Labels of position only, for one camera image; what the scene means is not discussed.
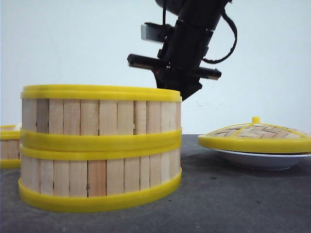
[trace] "yellow knob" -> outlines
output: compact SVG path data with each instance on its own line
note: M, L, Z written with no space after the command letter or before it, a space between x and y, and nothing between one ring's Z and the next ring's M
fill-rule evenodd
M259 116L253 116L252 123L260 123L260 117Z

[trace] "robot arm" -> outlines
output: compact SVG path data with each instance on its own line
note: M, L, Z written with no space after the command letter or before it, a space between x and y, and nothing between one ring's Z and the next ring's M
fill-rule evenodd
M183 100L202 88L200 78L215 79L221 76L216 69L199 67L202 60L218 63L221 60L204 59L214 30L221 15L237 32L234 23L225 14L231 0L156 0L163 7L163 25L145 23L141 27L142 39L163 42L156 58L130 54L129 66L150 69L157 88L178 90ZM165 24L166 10L178 15L174 27Z

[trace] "white background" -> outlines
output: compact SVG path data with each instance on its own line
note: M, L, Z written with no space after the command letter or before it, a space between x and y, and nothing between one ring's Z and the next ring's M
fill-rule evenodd
M251 121L311 132L311 1L233 0L226 7L239 40L217 65L218 81L182 103L183 133ZM177 17L167 13L174 25ZM2 0L1 125L21 121L20 92L31 84L155 87L148 70L131 68L130 53L156 57L161 44L142 41L140 25L161 23L154 0ZM209 59L234 41L220 20Z

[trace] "dark gray tabletop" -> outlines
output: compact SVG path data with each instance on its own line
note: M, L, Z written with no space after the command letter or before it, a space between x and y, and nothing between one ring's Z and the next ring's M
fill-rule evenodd
M284 171L232 166L184 135L182 183L169 196L94 214L39 210L18 197L19 169L1 171L1 232L310 233L311 159Z

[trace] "stacked bamboo steamer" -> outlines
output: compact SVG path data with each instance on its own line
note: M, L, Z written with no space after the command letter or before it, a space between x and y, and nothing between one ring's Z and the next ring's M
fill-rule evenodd
M17 125L3 125L1 134L1 168L19 168L19 138L20 131Z
M19 190L26 203L106 211L154 201L179 186L179 92L37 85L21 97Z

